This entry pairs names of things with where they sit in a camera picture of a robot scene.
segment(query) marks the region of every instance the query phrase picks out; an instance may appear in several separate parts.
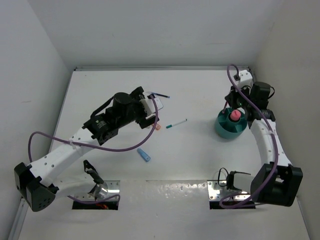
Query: robotic arm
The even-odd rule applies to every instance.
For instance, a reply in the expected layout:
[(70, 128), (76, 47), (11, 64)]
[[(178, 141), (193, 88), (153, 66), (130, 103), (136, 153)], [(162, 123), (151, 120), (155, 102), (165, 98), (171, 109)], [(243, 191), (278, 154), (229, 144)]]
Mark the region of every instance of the robotic arm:
[(267, 119), (273, 130), (277, 151), (273, 144), (269, 126), (262, 120), (260, 113), (244, 99), (232, 86), (225, 97), (231, 108), (243, 108), (248, 126), (255, 137), (259, 149), (262, 168), (255, 177), (248, 173), (232, 171), (226, 179), (226, 188), (235, 191), (246, 191), (253, 194), (257, 191), (272, 170), (275, 154), (278, 152), (278, 163), (271, 179), (253, 198), (253, 202), (289, 207), (293, 204), (303, 178), (301, 168), (293, 167), (287, 158), (276, 132), (276, 119), (273, 112), (267, 109), (268, 99), (273, 96), (274, 88), (264, 82), (253, 82), (252, 75), (247, 70), (234, 76), (237, 87), (252, 102)]
[(95, 110), (90, 119), (72, 135), (66, 144), (62, 144), (28, 165), (23, 162), (18, 164), (14, 168), (16, 187), (31, 209), (34, 212), (41, 211), (56, 197), (75, 193), (94, 193), (94, 197), (97, 198), (100, 194), (97, 190), (104, 189), (104, 181), (87, 160), (83, 163), (84, 174), (63, 179), (57, 177), (77, 159), (93, 149), (88, 145), (96, 147), (103, 145), (116, 136), (120, 128), (133, 121), (138, 123), (141, 129), (155, 123), (154, 103), (158, 110), (163, 108), (158, 97), (150, 95), (145, 98), (141, 86), (130, 94), (118, 92)]

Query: blue eraser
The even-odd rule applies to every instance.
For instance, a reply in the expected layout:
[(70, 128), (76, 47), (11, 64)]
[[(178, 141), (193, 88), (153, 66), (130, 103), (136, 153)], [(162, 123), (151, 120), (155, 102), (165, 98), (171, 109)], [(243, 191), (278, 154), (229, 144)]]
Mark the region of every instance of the blue eraser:
[(143, 158), (143, 160), (147, 163), (151, 160), (151, 157), (149, 157), (148, 154), (146, 154), (140, 147), (136, 150), (138, 154)]

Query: gray wall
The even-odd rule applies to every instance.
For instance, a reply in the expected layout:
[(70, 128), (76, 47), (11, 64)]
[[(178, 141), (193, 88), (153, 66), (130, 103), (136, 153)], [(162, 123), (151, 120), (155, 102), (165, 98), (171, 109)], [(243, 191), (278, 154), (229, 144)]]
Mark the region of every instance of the gray wall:
[(28, 1), (73, 68), (250, 65), (283, 0)]
[[(26, 0), (5, 0), (0, 7), (0, 239), (7, 239), (20, 194), (14, 167), (28, 162), (29, 135), (53, 134), (70, 72)], [(35, 159), (50, 141), (35, 138)]]
[(275, 87), (270, 108), (278, 134), (303, 171), (298, 197), (311, 239), (320, 236), (319, 10), (319, 0), (286, 0), (255, 65), (257, 80)]

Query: teal marker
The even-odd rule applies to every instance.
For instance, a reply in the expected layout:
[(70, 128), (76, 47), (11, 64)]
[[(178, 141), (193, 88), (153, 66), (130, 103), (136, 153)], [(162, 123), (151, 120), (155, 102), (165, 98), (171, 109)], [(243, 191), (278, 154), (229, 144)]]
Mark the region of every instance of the teal marker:
[(183, 120), (183, 121), (180, 121), (180, 122), (177, 122), (177, 123), (174, 123), (174, 124), (170, 124), (170, 125), (166, 126), (165, 128), (166, 128), (166, 129), (169, 129), (169, 128), (172, 128), (172, 127), (177, 126), (177, 125), (179, 125), (179, 124), (182, 124), (182, 123), (184, 123), (184, 122), (186, 122), (186, 121), (187, 121), (187, 119), (185, 119), (185, 120)]
[(149, 157), (148, 154), (146, 154), (140, 147), (136, 150), (138, 154), (143, 158), (143, 160), (147, 163), (151, 160), (151, 157)]

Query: red cap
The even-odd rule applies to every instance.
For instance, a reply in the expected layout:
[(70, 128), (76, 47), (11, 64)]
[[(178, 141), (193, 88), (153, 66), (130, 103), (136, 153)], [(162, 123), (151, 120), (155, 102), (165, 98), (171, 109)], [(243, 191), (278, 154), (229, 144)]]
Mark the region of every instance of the red cap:
[(238, 121), (241, 117), (241, 112), (239, 110), (233, 110), (230, 114), (230, 118), (233, 121)]

